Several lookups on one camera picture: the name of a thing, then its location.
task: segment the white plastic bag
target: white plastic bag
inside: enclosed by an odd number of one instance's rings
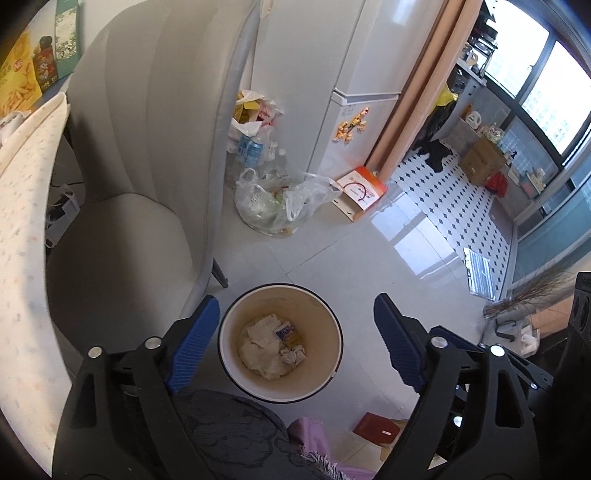
[[[327,177],[287,173],[259,179],[247,168],[236,182],[234,201],[242,220],[272,236],[292,235],[318,207],[340,196],[342,189]]]
[[[265,96],[252,90],[243,90],[241,92],[242,98],[236,100],[236,105],[243,105],[248,102],[259,103],[258,117],[260,121],[246,122],[239,124],[236,119],[232,118],[230,122],[230,130],[228,132],[228,140],[226,142],[226,150],[228,153],[236,153],[238,151],[238,142],[242,134],[247,137],[255,137],[259,133],[259,129],[266,125],[270,125],[274,118],[283,113],[273,100],[266,99]]]

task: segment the yellow plastic bag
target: yellow plastic bag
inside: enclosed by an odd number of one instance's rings
[[[0,68],[0,118],[13,110],[29,110],[41,98],[35,78],[33,52],[26,29]]]
[[[438,106],[446,106],[448,103],[452,103],[458,99],[458,95],[456,93],[452,93],[452,91],[447,86],[447,83],[443,85],[443,89],[437,97],[435,105],[431,109],[431,113],[438,107]]]

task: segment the cable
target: cable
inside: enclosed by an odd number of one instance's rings
[[[73,183],[65,183],[65,184],[62,183],[62,185],[68,185],[68,186],[69,185],[82,185],[83,183],[84,183],[83,181],[75,181]],[[61,185],[54,185],[53,183],[50,183],[49,185],[55,189],[58,189],[61,187]]]

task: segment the refrigerator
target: refrigerator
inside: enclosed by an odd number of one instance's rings
[[[442,4],[274,0],[251,88],[283,110],[275,136],[292,165],[337,179],[367,161]]]

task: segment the metal screw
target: metal screw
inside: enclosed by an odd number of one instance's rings
[[[443,337],[433,337],[431,339],[431,345],[435,348],[445,348],[447,347],[447,340]]]
[[[144,345],[148,350],[154,350],[162,345],[162,339],[160,337],[151,337],[144,342]]]
[[[100,346],[94,346],[90,350],[88,350],[88,356],[90,358],[96,358],[103,353],[103,349]]]
[[[501,345],[492,345],[491,346],[491,353],[494,356],[503,356],[503,355],[505,355],[505,349]]]

